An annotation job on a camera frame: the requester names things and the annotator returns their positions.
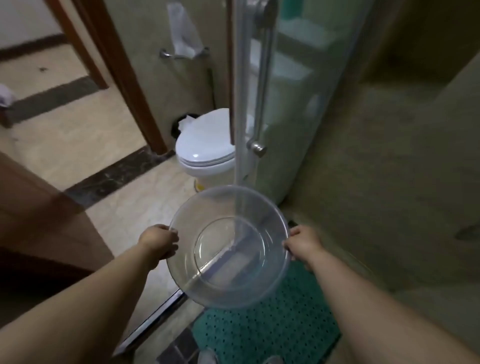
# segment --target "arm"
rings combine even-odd
[[[364,363],[480,363],[458,339],[395,301],[297,226],[284,243],[315,274],[338,325]]]
[[[106,363],[143,291],[148,272],[178,241],[165,225],[87,278],[0,330],[0,363]]]

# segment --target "metal handle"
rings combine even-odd
[[[267,152],[267,147],[259,143],[262,131],[265,101],[267,97],[268,81],[270,79],[270,63],[274,43],[274,28],[278,14],[277,0],[257,0],[252,3],[254,21],[262,33],[262,50],[260,53],[260,69],[258,72],[257,100],[255,103],[255,118],[253,136],[247,142],[247,147],[259,158]]]
[[[179,56],[179,55],[175,55],[175,54],[171,54],[171,53],[168,53],[167,50],[165,48],[162,48],[160,50],[160,54],[159,54],[160,58],[172,58],[174,60],[189,60],[190,58],[186,57],[186,56]],[[198,53],[193,59],[196,59],[196,58],[204,58],[204,57],[208,57],[210,56],[210,49],[208,47],[205,47],[200,53]]]

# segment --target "toilet paper holder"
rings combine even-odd
[[[190,59],[190,58],[185,57],[185,56],[179,56],[179,55],[175,55],[175,54],[168,53],[165,48],[162,48],[162,49],[160,50],[159,56],[160,56],[160,58],[164,58],[164,59],[171,58],[171,59],[174,59],[174,60],[189,60],[189,59]],[[205,48],[204,48],[200,53],[198,53],[193,59],[196,59],[196,58],[205,58],[205,57],[208,57],[208,56],[210,56],[210,48],[209,48],[209,47],[205,47]]]

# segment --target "shower door handle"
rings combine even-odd
[[[259,140],[263,126],[265,101],[273,58],[272,49],[275,38],[275,23],[278,15],[278,0],[248,0],[248,6],[253,11],[253,21],[261,33],[262,49],[260,51],[253,136],[247,142],[247,147],[261,158],[267,152],[267,146],[262,145]]]

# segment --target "glass shower door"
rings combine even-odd
[[[236,183],[288,193],[373,0],[232,0]]]

